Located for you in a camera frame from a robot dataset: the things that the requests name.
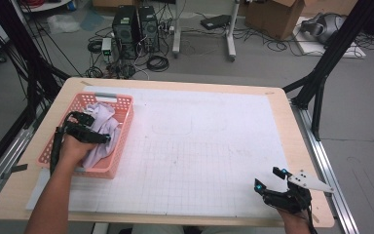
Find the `box flap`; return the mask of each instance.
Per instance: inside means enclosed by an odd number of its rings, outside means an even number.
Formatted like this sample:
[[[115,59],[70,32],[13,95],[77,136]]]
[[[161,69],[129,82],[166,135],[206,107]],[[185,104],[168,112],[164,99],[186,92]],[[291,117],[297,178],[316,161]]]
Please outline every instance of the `box flap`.
[[[296,0],[274,0],[277,3],[280,3],[286,7],[291,7]],[[309,6],[314,2],[317,2],[317,0],[302,0],[305,2],[305,6]]]

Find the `wooden tabletop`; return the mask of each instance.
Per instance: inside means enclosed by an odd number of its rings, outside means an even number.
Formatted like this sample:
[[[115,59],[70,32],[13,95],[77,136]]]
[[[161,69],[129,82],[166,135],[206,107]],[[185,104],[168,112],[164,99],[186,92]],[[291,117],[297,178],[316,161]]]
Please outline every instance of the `wooden tabletop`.
[[[28,164],[25,171],[13,173],[0,193],[0,219],[26,220],[31,211],[25,207],[35,187],[40,168],[35,161],[54,133],[70,101],[86,86],[123,87],[172,91],[202,91],[231,94],[266,96],[270,102],[280,134],[284,155],[291,172],[301,169],[316,175],[311,156],[300,133],[284,91],[280,88],[211,85],[195,83],[172,83],[133,80],[106,80],[92,78],[70,78],[63,85],[56,100],[45,116],[41,126],[19,160],[19,165]],[[311,190],[312,211],[315,227],[334,225],[333,215],[323,192]],[[91,222],[167,223],[184,225],[247,225],[282,226],[281,220],[242,217],[179,216],[155,214],[107,214],[71,212],[69,220]]]

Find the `person's arm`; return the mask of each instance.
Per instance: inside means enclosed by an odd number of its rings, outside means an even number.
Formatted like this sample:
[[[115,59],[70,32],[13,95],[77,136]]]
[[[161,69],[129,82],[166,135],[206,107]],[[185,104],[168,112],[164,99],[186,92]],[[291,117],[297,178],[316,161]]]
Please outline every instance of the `person's arm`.
[[[304,218],[307,217],[305,214],[290,214],[279,209],[278,212],[283,219],[286,234],[311,234],[309,221]]]
[[[73,136],[65,135],[59,161],[38,199],[25,234],[67,233],[72,174],[77,163],[94,147],[94,144],[82,143]]]

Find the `desk leg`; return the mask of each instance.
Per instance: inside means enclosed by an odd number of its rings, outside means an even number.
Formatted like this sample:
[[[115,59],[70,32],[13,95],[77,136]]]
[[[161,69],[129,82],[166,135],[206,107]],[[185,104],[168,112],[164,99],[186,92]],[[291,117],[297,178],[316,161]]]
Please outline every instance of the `desk leg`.
[[[96,222],[93,224],[93,232],[91,234],[107,234],[109,223]]]
[[[181,16],[181,4],[175,1],[175,26],[174,26],[174,40],[172,42],[172,54],[177,59],[180,53],[180,40],[181,40],[181,27],[180,27],[180,16]]]
[[[232,12],[232,18],[230,20],[230,27],[226,31],[226,38],[227,38],[227,47],[229,48],[229,59],[230,61],[234,61],[236,59],[236,49],[235,49],[235,42],[233,38],[233,31],[235,30],[235,24],[236,24],[236,17],[238,15],[240,6],[240,0],[235,0],[233,12]]]

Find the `plastic basket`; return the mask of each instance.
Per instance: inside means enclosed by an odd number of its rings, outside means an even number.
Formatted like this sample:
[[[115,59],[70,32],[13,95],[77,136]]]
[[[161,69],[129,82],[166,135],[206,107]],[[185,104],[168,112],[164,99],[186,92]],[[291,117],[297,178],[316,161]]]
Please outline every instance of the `plastic basket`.
[[[132,109],[132,97],[123,95],[110,95],[110,94],[99,94],[81,92],[78,93],[72,100],[69,108],[65,111],[62,119],[59,120],[61,125],[63,119],[71,111],[83,111],[87,104],[93,104],[101,100],[97,98],[114,98],[116,102],[102,101],[111,105],[115,109],[115,118],[119,122],[121,128],[120,135],[115,146],[114,151],[107,157],[101,159],[92,168],[85,169],[81,165],[75,169],[75,176],[89,176],[89,177],[101,177],[101,178],[113,178],[118,169],[118,163],[120,162],[121,154],[126,143],[127,135],[130,130],[130,125],[133,116]],[[41,155],[37,159],[37,165],[44,168],[50,167],[51,149],[53,146],[54,136],[50,138],[46,147],[42,151]]]

